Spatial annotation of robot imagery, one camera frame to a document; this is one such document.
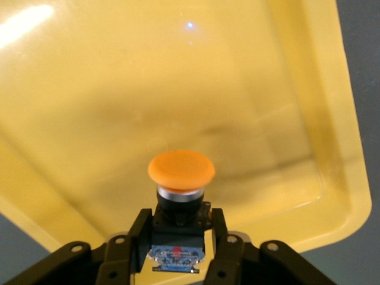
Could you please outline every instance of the red marking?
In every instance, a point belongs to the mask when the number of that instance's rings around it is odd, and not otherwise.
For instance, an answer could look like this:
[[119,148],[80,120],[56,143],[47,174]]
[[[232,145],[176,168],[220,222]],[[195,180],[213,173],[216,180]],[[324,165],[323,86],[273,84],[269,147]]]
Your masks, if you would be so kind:
[[173,247],[173,256],[181,257],[182,248],[180,246]]

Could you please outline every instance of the button cap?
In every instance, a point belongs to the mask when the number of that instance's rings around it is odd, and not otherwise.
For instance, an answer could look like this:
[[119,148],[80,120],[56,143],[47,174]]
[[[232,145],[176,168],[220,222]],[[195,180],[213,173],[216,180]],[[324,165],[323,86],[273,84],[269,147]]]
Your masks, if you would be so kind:
[[215,176],[215,168],[203,154],[173,150],[152,159],[148,173],[153,181],[168,190],[186,192],[209,184]]

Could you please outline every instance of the emergency stop button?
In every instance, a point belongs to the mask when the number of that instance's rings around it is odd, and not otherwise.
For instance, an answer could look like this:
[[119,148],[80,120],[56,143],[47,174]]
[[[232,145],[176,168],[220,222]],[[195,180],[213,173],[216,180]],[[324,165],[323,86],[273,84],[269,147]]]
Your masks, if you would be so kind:
[[201,153],[173,150],[152,159],[148,173],[153,181],[169,190],[188,192],[209,184],[215,176],[215,168]]

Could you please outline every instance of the yellow plastic bin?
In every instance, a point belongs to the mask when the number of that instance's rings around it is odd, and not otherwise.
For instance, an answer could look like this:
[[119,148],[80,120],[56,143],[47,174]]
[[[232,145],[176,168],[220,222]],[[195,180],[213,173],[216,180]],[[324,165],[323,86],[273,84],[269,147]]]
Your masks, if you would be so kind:
[[[1,213],[49,250],[128,230],[174,149],[214,162],[205,200],[256,245],[305,251],[367,219],[334,1],[17,1],[0,23]],[[207,265],[147,262],[137,282]]]

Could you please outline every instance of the screw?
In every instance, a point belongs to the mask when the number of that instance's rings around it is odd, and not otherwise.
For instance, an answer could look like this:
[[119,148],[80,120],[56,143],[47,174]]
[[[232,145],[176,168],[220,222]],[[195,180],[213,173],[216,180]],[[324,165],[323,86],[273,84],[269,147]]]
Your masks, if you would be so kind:
[[82,249],[83,249],[82,245],[75,245],[71,248],[71,252],[78,252],[78,251],[81,251]]
[[267,248],[270,251],[278,251],[278,245],[276,245],[274,242],[270,242],[267,244]]
[[125,242],[125,239],[123,237],[119,237],[118,239],[115,239],[115,243],[120,244]]
[[236,238],[236,236],[228,236],[227,241],[230,243],[235,243],[238,241],[238,239]]

